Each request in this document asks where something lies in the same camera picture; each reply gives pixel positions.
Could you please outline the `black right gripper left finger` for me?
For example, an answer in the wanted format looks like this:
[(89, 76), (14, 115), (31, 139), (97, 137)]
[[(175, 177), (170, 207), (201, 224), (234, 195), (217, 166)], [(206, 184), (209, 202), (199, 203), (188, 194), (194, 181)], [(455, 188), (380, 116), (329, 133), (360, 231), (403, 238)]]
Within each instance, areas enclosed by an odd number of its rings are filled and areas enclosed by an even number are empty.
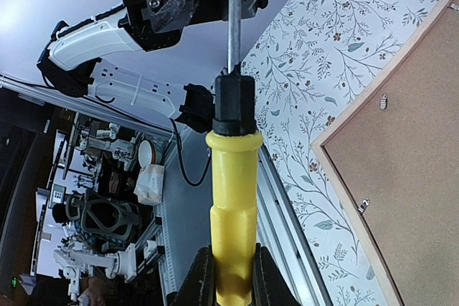
[(216, 305), (215, 262), (211, 246), (198, 250), (184, 283), (173, 298), (171, 305)]

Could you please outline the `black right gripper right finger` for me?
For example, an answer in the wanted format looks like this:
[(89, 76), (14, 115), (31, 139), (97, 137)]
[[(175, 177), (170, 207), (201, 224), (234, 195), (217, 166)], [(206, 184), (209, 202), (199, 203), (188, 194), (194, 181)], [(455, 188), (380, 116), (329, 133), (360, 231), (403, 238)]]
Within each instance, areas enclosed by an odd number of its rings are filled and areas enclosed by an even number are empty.
[(253, 305), (297, 305), (267, 247), (257, 243), (252, 274)]

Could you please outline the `yellow handled screwdriver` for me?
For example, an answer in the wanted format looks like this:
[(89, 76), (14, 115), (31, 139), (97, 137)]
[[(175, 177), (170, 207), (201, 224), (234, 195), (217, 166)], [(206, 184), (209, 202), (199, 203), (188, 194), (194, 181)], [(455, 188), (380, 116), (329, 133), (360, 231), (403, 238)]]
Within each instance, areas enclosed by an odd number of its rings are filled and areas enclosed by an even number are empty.
[(240, 72), (242, 0), (228, 0), (227, 74), (215, 80), (210, 209), (218, 305), (250, 305), (257, 231), (255, 81)]

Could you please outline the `pink wooden photo frame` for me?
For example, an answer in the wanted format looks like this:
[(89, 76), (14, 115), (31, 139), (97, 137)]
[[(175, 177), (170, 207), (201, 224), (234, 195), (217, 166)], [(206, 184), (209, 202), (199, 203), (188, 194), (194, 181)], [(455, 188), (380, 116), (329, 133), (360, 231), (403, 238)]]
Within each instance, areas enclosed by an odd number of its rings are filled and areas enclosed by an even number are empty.
[(458, 0), (439, 0), (312, 148), (387, 304), (456, 305)]

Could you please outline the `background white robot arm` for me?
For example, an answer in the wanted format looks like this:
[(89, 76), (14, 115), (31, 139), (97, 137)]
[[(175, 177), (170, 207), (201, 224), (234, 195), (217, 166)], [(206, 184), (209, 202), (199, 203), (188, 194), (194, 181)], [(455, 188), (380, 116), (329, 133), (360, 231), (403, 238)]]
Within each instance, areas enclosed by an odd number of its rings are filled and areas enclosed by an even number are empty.
[[(137, 277), (136, 245), (115, 254), (92, 254), (88, 250), (57, 249), (54, 258), (70, 281), (68, 295), (78, 305), (91, 305), (80, 296), (80, 275), (91, 267), (102, 267), (109, 279), (122, 276), (130, 282)], [(267, 247), (256, 246), (253, 263), (251, 305), (298, 305)], [(217, 301), (216, 265), (211, 247), (197, 252), (181, 289), (171, 300), (172, 305), (222, 305)]]

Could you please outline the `white paper bag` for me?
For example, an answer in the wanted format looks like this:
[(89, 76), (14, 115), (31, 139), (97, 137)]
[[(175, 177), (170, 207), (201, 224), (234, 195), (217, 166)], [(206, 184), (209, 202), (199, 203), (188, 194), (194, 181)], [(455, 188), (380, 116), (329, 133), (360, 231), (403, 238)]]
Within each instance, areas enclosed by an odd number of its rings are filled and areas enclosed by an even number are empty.
[(150, 164), (140, 169), (134, 194), (138, 202), (147, 206), (155, 206), (163, 201), (164, 171), (161, 165)]

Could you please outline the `floral patterned table mat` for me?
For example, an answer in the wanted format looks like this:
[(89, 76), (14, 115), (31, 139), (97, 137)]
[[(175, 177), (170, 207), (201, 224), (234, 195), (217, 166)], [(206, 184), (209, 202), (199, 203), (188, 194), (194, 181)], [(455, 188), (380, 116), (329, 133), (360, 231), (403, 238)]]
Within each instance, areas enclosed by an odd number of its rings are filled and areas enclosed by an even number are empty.
[(333, 305), (385, 298), (313, 140), (439, 0), (288, 0), (244, 59), (257, 122)]

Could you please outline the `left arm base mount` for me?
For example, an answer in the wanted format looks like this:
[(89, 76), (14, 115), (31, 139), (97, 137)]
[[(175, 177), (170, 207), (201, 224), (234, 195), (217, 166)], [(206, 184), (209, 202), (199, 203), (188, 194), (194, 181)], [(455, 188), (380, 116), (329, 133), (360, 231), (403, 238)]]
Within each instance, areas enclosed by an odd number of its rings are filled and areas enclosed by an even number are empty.
[(186, 97), (184, 104), (179, 106), (180, 114), (176, 122), (198, 133), (210, 132), (214, 117), (214, 96), (201, 85), (188, 84), (184, 90)]

